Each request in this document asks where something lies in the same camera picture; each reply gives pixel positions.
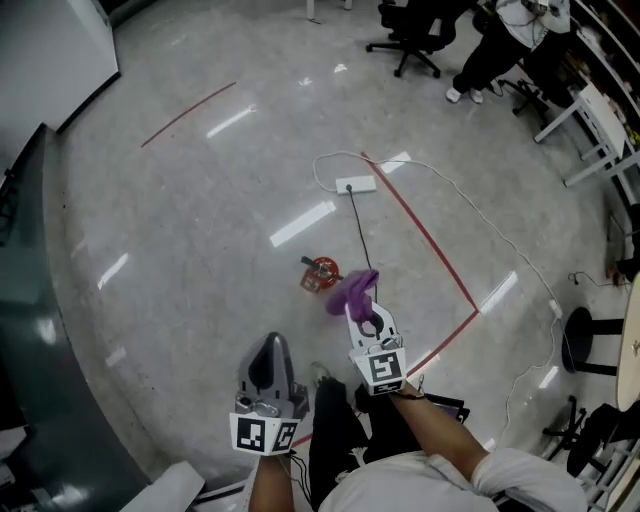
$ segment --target white cable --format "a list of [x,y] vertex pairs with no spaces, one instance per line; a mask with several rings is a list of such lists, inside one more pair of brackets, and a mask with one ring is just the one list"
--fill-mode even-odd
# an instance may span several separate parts
[[549,366],[549,364],[551,364],[551,361],[553,361],[553,357],[556,355],[556,337],[553,335],[553,326],[558,321],[562,323],[562,320],[560,318],[555,318],[553,322],[551,322],[550,330],[551,330],[551,341],[553,343],[553,348],[551,349],[551,355],[549,356],[549,359],[547,359],[547,362],[541,365],[529,366],[529,368],[527,368],[524,371],[524,373],[521,373],[520,375],[518,375],[516,379],[513,381],[513,386],[511,386],[511,391],[509,391],[509,394],[507,395],[507,402],[505,405],[505,409],[507,410],[507,424],[504,426],[504,428],[502,429],[502,432],[500,433],[500,437],[498,438],[498,443],[496,444],[496,449],[500,448],[500,443],[502,443],[502,438],[504,437],[505,432],[509,428],[509,425],[511,425],[511,416],[509,414],[509,402],[511,402],[511,395],[513,395],[513,392],[516,389],[516,384],[518,384],[518,381],[522,379],[525,375],[527,375],[531,370],[541,370],[542,368],[546,368],[547,366]]
[[[540,279],[540,281],[542,282],[542,284],[545,286],[545,288],[547,289],[547,291],[549,292],[549,295],[551,295],[551,298],[556,302],[556,304],[560,305],[560,301],[558,301],[558,299],[556,298],[555,293],[553,293],[553,290],[551,289],[551,286],[549,286],[549,284],[547,283],[547,281],[545,280],[545,278],[542,276],[542,273],[535,267],[535,265],[533,263],[531,263],[531,260],[524,254],[522,253],[522,251],[520,251],[520,249],[518,249],[516,247],[516,244],[514,242],[512,242],[510,239],[508,239],[506,236],[504,236],[502,234],[502,231],[500,231],[497,226],[491,222],[489,219],[487,219],[484,214],[480,211],[480,209],[474,204],[474,202],[469,198],[469,196],[467,196],[467,194],[465,194],[462,190],[460,190],[460,188],[458,187],[458,185],[456,184],[455,181],[453,181],[451,178],[448,178],[447,176],[443,175],[440,171],[438,171],[435,167],[432,167],[429,164],[425,164],[424,162],[420,162],[419,160],[394,160],[394,159],[387,159],[387,160],[371,160],[370,158],[366,158],[362,155],[358,155],[357,153],[352,153],[350,151],[335,151],[334,153],[327,153],[325,155],[320,155],[317,156],[316,158],[313,159],[313,177],[316,180],[316,183],[323,188],[324,190],[326,190],[327,192],[334,192],[337,193],[337,189],[332,189],[329,188],[327,186],[325,186],[324,184],[322,184],[320,182],[320,180],[318,179],[318,171],[316,170],[316,162],[318,160],[321,160],[323,158],[328,158],[328,157],[332,157],[332,156],[337,156],[337,155],[344,155],[344,156],[351,156],[351,157],[356,157],[359,158],[360,160],[364,160],[365,162],[369,162],[372,163],[374,165],[381,165],[387,162],[398,162],[398,163],[402,163],[402,164],[414,164],[414,165],[419,165],[421,167],[425,167],[426,169],[429,169],[430,171],[434,172],[437,176],[439,176],[440,178],[442,178],[443,180],[445,180],[446,182],[448,182],[451,186],[453,186],[453,188],[456,190],[456,192],[467,202],[469,203],[469,205],[476,211],[476,213],[478,215],[480,215],[480,217],[482,218],[482,220],[488,224],[497,234],[500,238],[502,238],[505,242],[507,242],[512,248],[513,250],[527,263],[527,265],[529,265],[529,267],[537,274],[538,278]],[[555,336],[553,335],[553,326],[555,325],[555,323],[557,321],[560,321],[560,326],[562,327],[562,335],[563,335],[563,339],[566,338],[566,335],[564,334],[564,326],[562,325],[562,319],[561,318],[555,318],[553,320],[553,322],[551,322],[551,340],[553,342],[553,348],[551,351],[551,355],[549,356],[549,359],[547,360],[547,362],[543,365],[532,365],[529,368],[527,368],[525,370],[524,373],[520,374],[518,377],[516,377],[516,379],[513,381],[513,386],[511,386],[511,391],[509,392],[509,394],[507,395],[507,401],[506,401],[506,411],[507,411],[507,423],[505,424],[504,428],[502,429],[502,432],[500,434],[500,439],[498,440],[498,444],[496,445],[496,448],[500,447],[500,443],[502,442],[502,438],[505,434],[505,432],[507,431],[507,429],[509,428],[509,425],[511,424],[511,417],[509,415],[509,402],[511,400],[511,396],[513,395],[513,392],[516,388],[516,384],[518,383],[518,381],[520,379],[522,379],[525,375],[527,375],[531,370],[533,369],[540,369],[540,368],[544,368],[547,365],[549,365],[551,363],[551,361],[553,361],[553,357],[555,356],[556,353],[556,340],[555,340]]]

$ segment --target person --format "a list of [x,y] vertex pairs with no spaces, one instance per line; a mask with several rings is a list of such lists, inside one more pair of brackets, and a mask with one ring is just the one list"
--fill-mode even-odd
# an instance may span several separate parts
[[[495,512],[504,493],[524,510],[583,512],[577,481],[551,462],[514,449],[488,453],[471,433],[409,385],[356,404],[369,414],[372,436],[347,402],[346,387],[319,363],[309,451],[311,507],[320,512]],[[250,512],[291,512],[287,458],[262,457]]]
[[462,72],[453,78],[453,86],[446,92],[447,100],[458,103],[468,92],[473,102],[481,104],[482,89],[534,52],[549,31],[569,32],[569,1],[550,0],[550,9],[541,12],[529,0],[497,0],[495,17]]

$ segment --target black chair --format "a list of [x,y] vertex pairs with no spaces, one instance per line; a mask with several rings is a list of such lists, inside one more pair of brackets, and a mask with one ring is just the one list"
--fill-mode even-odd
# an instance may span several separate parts
[[557,431],[545,428],[542,431],[545,436],[562,438],[551,455],[547,457],[547,460],[555,459],[556,455],[558,455],[562,450],[570,450],[575,440],[579,437],[578,430],[582,427],[582,422],[584,420],[584,417],[587,415],[587,410],[583,407],[582,409],[580,409],[580,416],[577,416],[578,402],[576,400],[576,397],[570,396],[569,403],[571,404],[571,413],[569,415],[569,425],[567,426],[567,428],[565,430]]
[[586,411],[581,409],[580,418],[576,421],[575,398],[569,397],[569,400],[572,405],[569,428],[563,432],[551,432],[549,429],[542,431],[546,435],[563,437],[548,460],[552,460],[562,450],[570,450],[567,459],[567,472],[571,476],[577,477],[588,464],[604,474],[608,465],[597,460],[595,454],[601,446],[640,437],[640,431],[638,431],[640,401],[633,404],[625,412],[608,404],[601,405],[587,418],[584,427],[577,434]]
[[533,83],[526,80],[518,80],[517,83],[498,80],[498,85],[501,88],[507,85],[525,98],[522,105],[513,109],[514,115],[519,116],[525,108],[532,106],[540,118],[541,129],[546,128],[549,124],[546,116],[549,110],[547,101],[562,108],[568,108],[573,104],[571,94],[556,74],[564,57],[569,38],[570,36],[567,34],[560,35],[549,32],[542,44],[525,57],[523,69]]
[[[433,69],[434,78],[439,78],[440,69],[424,53],[431,55],[456,38],[455,22],[473,3],[475,0],[409,0],[406,7],[400,7],[393,1],[383,0],[378,6],[381,23],[383,27],[393,30],[389,39],[395,42],[370,43],[366,50],[372,52],[374,48],[381,48],[403,52],[398,69],[393,71],[398,78],[402,76],[402,68],[409,55]],[[435,25],[436,20],[439,20],[439,28]]]

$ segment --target tiled floor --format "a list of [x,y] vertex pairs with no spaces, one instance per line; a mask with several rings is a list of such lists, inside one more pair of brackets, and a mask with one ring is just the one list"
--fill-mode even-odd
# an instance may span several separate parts
[[[306,384],[316,359],[353,378],[344,321],[324,313],[325,296],[298,285],[303,255],[330,256],[342,272],[366,265],[348,197],[313,180],[311,162],[320,154],[364,151],[384,159],[406,151],[433,165],[530,257],[565,317],[578,305],[597,317],[624,313],[624,292],[567,280],[576,270],[604,279],[606,204],[620,208],[608,184],[562,185],[580,168],[576,145],[588,147],[577,127],[575,136],[560,130],[537,145],[536,118],[511,114],[520,98],[486,94],[482,106],[445,101],[451,77],[479,40],[470,16],[459,20],[456,41],[433,55],[441,79],[411,63],[398,80],[398,55],[364,51],[366,42],[386,37],[376,0],[356,0],[351,12],[319,1],[321,25],[304,19],[303,3],[158,1],[116,30],[123,76],[63,138],[65,243],[80,293],[62,309],[71,330],[75,312],[95,332],[71,341],[102,354],[141,425],[130,428],[144,428],[170,459],[189,460],[216,483],[251,466],[251,457],[229,446],[227,415],[236,365],[256,339],[282,332]],[[348,157],[322,160],[318,170],[327,184],[372,173]],[[379,302],[394,315],[409,359],[433,355],[474,315],[424,368],[424,385],[464,399],[468,426],[492,446],[514,378],[550,353],[550,296],[450,184],[408,164],[388,179],[475,305],[517,274],[501,302],[474,314],[390,188],[378,179],[377,192],[356,196],[381,273]],[[271,235],[321,203],[324,218],[272,245]],[[598,342],[594,359],[614,361],[616,350],[615,340]],[[516,387],[503,446],[540,452],[540,430],[570,393],[588,408],[613,402],[612,378],[567,374],[558,354],[553,365],[560,370],[543,389],[551,366]],[[103,406],[118,431],[129,428]]]

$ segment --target wall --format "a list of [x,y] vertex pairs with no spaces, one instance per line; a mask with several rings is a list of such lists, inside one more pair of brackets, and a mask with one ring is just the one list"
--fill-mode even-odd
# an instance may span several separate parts
[[118,71],[110,27],[91,0],[0,3],[0,166],[40,123],[57,130]]
[[[6,462],[37,490],[39,510],[112,512],[148,480],[96,403],[60,316],[43,211],[43,175],[58,172],[54,138],[42,126],[12,169],[16,220],[0,247],[0,365],[29,426]],[[7,278],[18,269],[22,279]]]

